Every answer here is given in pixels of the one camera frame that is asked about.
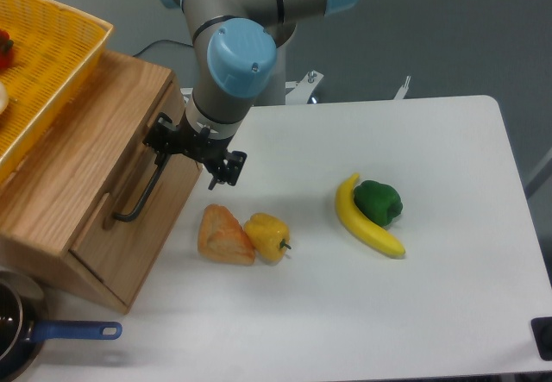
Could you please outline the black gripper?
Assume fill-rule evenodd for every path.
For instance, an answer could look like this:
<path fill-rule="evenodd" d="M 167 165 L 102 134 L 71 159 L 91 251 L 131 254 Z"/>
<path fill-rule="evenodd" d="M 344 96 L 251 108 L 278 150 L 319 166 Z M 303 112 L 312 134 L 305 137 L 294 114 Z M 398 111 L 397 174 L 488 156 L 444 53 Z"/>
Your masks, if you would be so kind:
<path fill-rule="evenodd" d="M 211 175 L 208 189 L 212 191 L 217 185 L 236 186 L 247 160 L 245 152 L 228 151 L 231 140 L 215 139 L 209 129 L 196 130 L 186 116 L 176 127 L 167 114 L 159 113 L 142 143 L 154 151 L 157 166 L 177 153 L 204 164 Z"/>

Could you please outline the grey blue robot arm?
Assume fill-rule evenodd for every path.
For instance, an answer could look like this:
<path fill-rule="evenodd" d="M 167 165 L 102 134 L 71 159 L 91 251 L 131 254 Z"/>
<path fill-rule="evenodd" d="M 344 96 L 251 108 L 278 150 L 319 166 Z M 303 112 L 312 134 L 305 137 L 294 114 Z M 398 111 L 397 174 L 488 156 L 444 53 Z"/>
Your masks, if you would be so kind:
<path fill-rule="evenodd" d="M 159 114 L 144 142 L 161 163 L 183 154 L 211 183 L 235 185 L 247 155 L 228 145 L 266 89 L 278 49 L 297 22 L 354 7 L 358 0 L 161 0 L 181 8 L 200 75 L 179 123 Z"/>

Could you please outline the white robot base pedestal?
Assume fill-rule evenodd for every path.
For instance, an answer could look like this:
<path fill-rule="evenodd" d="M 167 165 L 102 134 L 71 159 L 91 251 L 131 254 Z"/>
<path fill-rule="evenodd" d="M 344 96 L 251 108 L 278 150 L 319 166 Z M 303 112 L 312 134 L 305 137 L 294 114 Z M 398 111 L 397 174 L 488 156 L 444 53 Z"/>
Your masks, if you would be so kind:
<path fill-rule="evenodd" d="M 266 88 L 255 100 L 255 106 L 285 104 L 286 50 L 295 35 L 296 28 L 296 23 L 279 24 L 267 28 L 267 32 L 276 44 L 277 59 Z"/>

